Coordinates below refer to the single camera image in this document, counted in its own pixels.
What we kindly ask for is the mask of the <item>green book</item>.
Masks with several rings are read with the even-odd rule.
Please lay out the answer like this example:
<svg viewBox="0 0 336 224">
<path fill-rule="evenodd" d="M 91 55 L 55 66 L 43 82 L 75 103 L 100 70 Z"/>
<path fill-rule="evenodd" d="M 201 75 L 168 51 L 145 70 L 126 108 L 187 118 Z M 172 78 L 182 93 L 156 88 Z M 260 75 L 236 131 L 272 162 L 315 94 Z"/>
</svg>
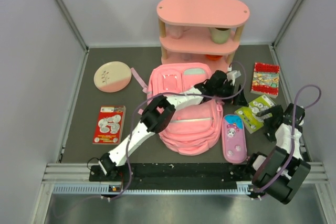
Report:
<svg viewBox="0 0 336 224">
<path fill-rule="evenodd" d="M 275 105 L 271 98 L 266 95 L 261 95 L 249 102 L 248 106 L 237 109 L 235 114 L 241 118 L 245 129 L 252 134 L 263 127 L 264 119 L 271 117 L 270 113 L 261 117 L 258 117 L 257 113 L 270 109 Z"/>
</svg>

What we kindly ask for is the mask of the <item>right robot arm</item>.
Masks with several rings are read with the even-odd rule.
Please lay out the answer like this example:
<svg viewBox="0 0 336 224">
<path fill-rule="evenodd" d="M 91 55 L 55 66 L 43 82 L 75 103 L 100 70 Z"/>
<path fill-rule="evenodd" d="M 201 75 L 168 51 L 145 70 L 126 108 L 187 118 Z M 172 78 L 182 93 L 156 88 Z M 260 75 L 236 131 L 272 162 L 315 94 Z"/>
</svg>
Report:
<svg viewBox="0 0 336 224">
<path fill-rule="evenodd" d="M 311 170 L 300 153 L 305 110 L 291 103 L 285 110 L 276 105 L 257 113 L 257 116 L 266 114 L 270 117 L 264 119 L 263 134 L 276 145 L 268 155 L 253 153 L 245 166 L 245 174 L 252 179 L 257 192 L 268 194 L 286 205 Z"/>
</svg>

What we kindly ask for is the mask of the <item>pink student backpack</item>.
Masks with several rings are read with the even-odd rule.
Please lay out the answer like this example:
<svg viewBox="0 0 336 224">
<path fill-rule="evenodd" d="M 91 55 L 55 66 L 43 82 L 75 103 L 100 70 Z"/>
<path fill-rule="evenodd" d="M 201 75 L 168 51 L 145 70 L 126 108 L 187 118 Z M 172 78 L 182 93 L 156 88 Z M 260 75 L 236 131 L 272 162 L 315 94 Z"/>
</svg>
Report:
<svg viewBox="0 0 336 224">
<path fill-rule="evenodd" d="M 194 85 L 212 75 L 209 66 L 199 62 L 160 65 L 152 71 L 148 84 L 134 68 L 131 68 L 131 72 L 148 98 L 163 92 L 191 93 L 190 89 Z M 167 148 L 181 155 L 199 155 L 217 143 L 222 119 L 221 103 L 211 99 L 176 111 L 159 137 Z"/>
</svg>

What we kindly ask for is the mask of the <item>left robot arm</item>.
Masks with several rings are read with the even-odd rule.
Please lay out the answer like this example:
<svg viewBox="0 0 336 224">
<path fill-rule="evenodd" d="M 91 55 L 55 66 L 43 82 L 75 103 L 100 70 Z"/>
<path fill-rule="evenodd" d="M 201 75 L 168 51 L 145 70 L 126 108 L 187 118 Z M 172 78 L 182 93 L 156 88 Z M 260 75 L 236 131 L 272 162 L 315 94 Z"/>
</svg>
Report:
<svg viewBox="0 0 336 224">
<path fill-rule="evenodd" d="M 227 74 L 217 70 L 206 79 L 190 89 L 181 92 L 163 92 L 142 102 L 137 108 L 149 103 L 141 114 L 140 121 L 134 125 L 131 120 L 131 132 L 121 143 L 104 153 L 98 164 L 101 174 L 107 180 L 114 180 L 119 174 L 119 166 L 130 165 L 129 156 L 148 138 L 162 132 L 170 123 L 176 111 L 199 105 L 211 99 L 229 100 L 239 96 L 244 90 L 246 80 L 234 93 L 233 80 L 227 79 Z"/>
</svg>

